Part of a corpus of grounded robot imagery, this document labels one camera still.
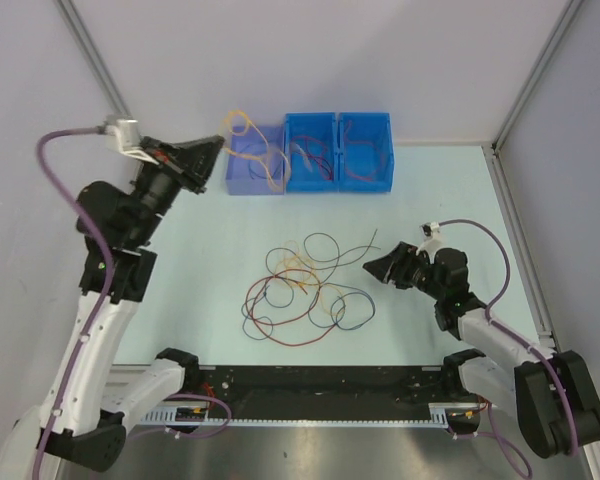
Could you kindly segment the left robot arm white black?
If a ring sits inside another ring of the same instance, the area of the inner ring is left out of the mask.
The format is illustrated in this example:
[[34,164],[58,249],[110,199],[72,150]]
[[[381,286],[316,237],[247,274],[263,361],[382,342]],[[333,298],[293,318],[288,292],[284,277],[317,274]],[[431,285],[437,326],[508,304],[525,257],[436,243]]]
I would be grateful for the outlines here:
[[147,248],[151,237],[180,191],[205,192],[223,137],[175,144],[143,137],[139,149],[149,160],[131,192],[95,181],[72,195],[45,158],[46,144],[66,134],[61,130],[43,136],[36,154],[43,172],[77,214],[76,228],[88,255],[71,340],[40,410],[31,479],[39,478],[45,455],[106,471],[128,433],[150,410],[172,396],[190,399],[204,383],[197,356],[166,348],[120,397],[103,399],[120,341],[144,299],[157,260]]

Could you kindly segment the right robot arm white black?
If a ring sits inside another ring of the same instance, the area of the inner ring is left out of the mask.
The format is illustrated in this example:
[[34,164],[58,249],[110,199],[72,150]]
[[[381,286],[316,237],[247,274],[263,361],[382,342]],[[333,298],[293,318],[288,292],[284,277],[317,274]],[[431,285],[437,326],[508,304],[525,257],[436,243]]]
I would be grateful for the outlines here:
[[491,401],[541,458],[600,441],[600,399],[584,358],[543,347],[498,320],[471,291],[464,252],[442,248],[429,255],[401,242],[363,268],[383,284],[434,299],[438,327],[468,344],[444,360],[451,370],[441,388],[449,399],[476,394]]

